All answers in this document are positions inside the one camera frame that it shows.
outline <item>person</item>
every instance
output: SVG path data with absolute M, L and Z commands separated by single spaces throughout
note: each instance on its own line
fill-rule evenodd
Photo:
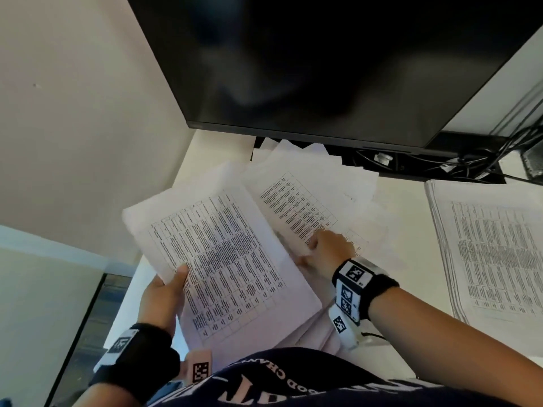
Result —
M 355 255 L 343 236 L 325 230 L 314 233 L 309 248 L 311 254 L 298 258 L 297 264 L 312 267 L 330 280 L 336 269 Z M 184 265 L 167 285 L 155 278 L 143 294 L 138 323 L 159 328 L 171 338 L 187 274 Z M 417 378 L 384 380 L 317 350 L 278 348 L 247 356 L 199 383 L 154 397 L 148 405 L 543 405 L 542 368 L 402 288 L 386 289 L 370 301 L 367 311 L 371 322 Z M 137 358 L 137 351 L 127 357 L 125 363 Z M 134 385 L 133 381 L 140 380 L 142 374 L 146 374 L 146 380 L 156 381 L 161 370 L 154 367 L 152 374 L 135 374 L 136 364 L 121 370 L 125 373 L 114 381 L 116 384 L 107 380 L 92 384 L 75 405 L 131 407 L 145 402 L 134 395 L 141 394 L 137 389 L 145 387 L 145 383 Z M 177 371 L 155 383 L 153 392 Z

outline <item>tracking band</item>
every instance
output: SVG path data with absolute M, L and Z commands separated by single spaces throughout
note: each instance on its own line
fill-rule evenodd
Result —
M 345 260 L 334 273 L 332 284 L 336 287 L 336 305 L 357 326 L 360 320 L 369 319 L 368 309 L 375 297 L 400 286 L 382 268 L 362 257 Z
M 102 356 L 89 386 L 114 384 L 143 405 L 179 374 L 179 354 L 171 345 L 172 337 L 165 330 L 151 324 L 134 324 Z

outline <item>white desk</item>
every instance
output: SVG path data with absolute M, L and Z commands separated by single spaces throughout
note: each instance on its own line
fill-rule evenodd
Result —
M 249 161 L 255 138 L 235 134 L 197 130 L 176 182 L 198 174 L 225 161 Z M 515 164 L 511 174 L 519 174 Z M 390 270 L 402 288 L 421 300 L 452 314 L 443 262 L 424 184 L 422 182 L 379 177 L 377 196 L 387 210 L 400 220 L 399 235 L 394 250 L 405 262 L 401 271 Z M 142 257 L 126 292 L 119 313 L 104 343 L 109 348 L 118 336 L 136 322 L 139 301 L 145 287 L 154 276 L 149 262 Z M 174 342 L 183 354 L 186 344 Z M 359 347 L 348 355 L 353 363 L 384 378 L 414 377 L 400 355 L 391 346 Z

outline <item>hand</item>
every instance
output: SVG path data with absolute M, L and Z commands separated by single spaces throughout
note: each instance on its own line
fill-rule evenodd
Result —
M 188 266 L 182 264 L 167 285 L 164 285 L 159 276 L 155 276 L 143 292 L 137 321 L 162 328 L 173 337 L 175 315 L 181 312 L 185 304 L 183 287 L 187 275 Z
M 330 230 L 316 230 L 309 239 L 308 246 L 312 250 L 311 255 L 298 257 L 296 264 L 313 267 L 329 280 L 343 261 L 356 256 L 352 243 L 341 234 Z

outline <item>computer monitor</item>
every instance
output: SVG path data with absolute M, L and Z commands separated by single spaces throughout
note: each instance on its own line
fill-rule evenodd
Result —
M 189 127 L 435 155 L 499 146 L 441 130 L 543 24 L 526 0 L 129 2 Z

